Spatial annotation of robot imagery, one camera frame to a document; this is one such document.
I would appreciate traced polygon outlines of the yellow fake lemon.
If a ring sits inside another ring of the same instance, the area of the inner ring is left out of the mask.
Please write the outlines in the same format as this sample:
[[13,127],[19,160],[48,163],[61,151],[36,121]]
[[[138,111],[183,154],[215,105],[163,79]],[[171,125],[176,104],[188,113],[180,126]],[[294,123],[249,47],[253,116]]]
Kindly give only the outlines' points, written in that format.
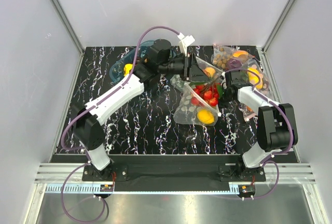
[[207,109],[201,109],[197,112],[198,120],[203,124],[212,124],[215,122],[214,115]]

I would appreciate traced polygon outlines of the polka dot zip bag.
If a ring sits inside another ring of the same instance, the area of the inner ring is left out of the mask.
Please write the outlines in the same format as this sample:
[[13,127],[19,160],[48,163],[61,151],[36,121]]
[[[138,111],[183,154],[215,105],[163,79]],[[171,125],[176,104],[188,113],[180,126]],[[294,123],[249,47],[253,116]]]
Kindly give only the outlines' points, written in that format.
[[[197,112],[201,109],[209,110],[215,118],[212,124],[203,124],[197,118]],[[201,126],[214,126],[222,114],[219,111],[218,105],[211,107],[203,99],[200,99],[193,91],[193,86],[185,83],[183,87],[183,95],[180,100],[179,106],[176,109],[173,119],[178,124],[194,124]]]

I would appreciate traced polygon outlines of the yellow fake bell pepper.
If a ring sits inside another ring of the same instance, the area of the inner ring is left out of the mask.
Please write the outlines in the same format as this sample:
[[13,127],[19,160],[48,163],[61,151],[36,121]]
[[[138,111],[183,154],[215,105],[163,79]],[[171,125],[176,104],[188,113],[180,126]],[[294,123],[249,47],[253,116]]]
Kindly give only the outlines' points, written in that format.
[[130,73],[132,68],[133,68],[133,64],[131,64],[131,63],[126,64],[123,68],[123,75],[127,76]]

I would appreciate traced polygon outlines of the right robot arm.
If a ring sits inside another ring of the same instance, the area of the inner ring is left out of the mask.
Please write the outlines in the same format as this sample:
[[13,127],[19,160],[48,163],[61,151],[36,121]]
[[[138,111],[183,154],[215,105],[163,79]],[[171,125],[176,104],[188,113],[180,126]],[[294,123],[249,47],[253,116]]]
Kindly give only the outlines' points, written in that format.
[[257,142],[236,163],[236,176],[248,180],[275,155],[283,155],[297,144],[298,134],[294,108],[276,102],[262,94],[256,86],[260,76],[248,69],[225,72],[224,102],[238,101],[248,106],[258,117]]

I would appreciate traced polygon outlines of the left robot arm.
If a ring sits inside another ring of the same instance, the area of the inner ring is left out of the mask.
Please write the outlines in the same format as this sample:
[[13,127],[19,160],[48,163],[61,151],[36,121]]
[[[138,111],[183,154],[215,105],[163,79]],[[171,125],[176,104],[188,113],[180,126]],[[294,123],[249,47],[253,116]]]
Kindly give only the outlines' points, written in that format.
[[171,57],[170,42],[165,39],[155,40],[142,58],[133,61],[129,74],[120,82],[85,107],[73,109],[77,116],[71,122],[72,133],[85,149],[88,163],[98,179],[107,180],[112,175],[112,162],[104,147],[103,125],[113,113],[155,84],[162,74],[180,75],[185,81],[208,80],[196,56],[187,52],[188,46],[194,41],[192,36],[181,38],[181,52]]

